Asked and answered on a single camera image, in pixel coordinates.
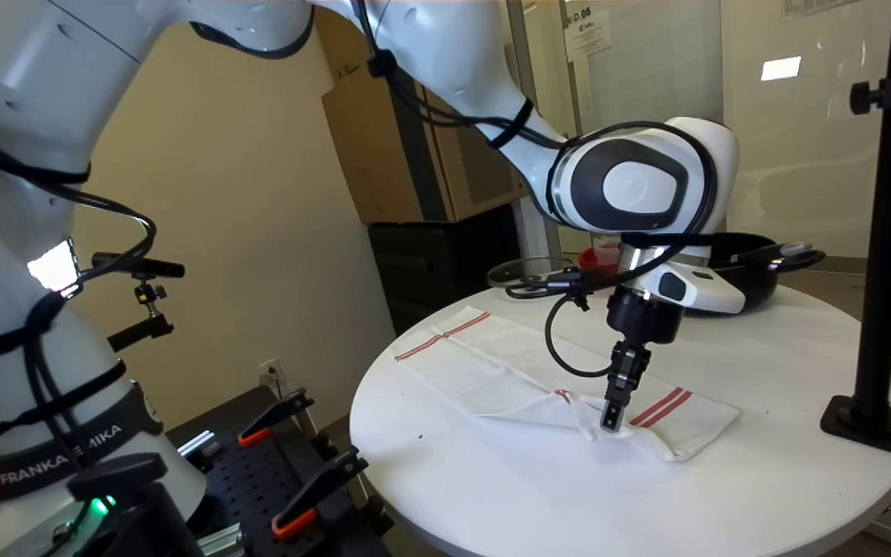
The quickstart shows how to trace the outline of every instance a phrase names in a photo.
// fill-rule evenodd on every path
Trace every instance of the wall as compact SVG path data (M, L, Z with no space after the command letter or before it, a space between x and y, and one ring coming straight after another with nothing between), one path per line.
M317 399L317 422L350 407L390 343L380 277L323 115L331 85L317 38L289 61L261 61L169 30L95 151L90 192L161 224L166 341L128 352L151 405L181 423L258 385L270 357ZM85 251L117 251L135 229L80 212ZM117 331L143 317L131 277L105 277L80 307Z
M881 119L851 115L848 94L886 77L889 30L881 0L723 2L723 119L744 146L733 229L865 256ZM760 83L760 61L779 57L802 57L802 77Z

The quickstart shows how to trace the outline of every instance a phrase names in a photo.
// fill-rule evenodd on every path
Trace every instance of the white towel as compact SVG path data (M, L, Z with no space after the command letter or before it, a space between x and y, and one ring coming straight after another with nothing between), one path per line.
M576 343L557 341L569 361L607 361ZM620 432L600 427L607 380L566 375L546 351L536 329L482 308L444 314L425 334L407 334L395 346L399 368L459 403L463 410L493 422L578 430L589 441L632 437L662 462L691 462L712 445L740 407L691 394L644 375Z

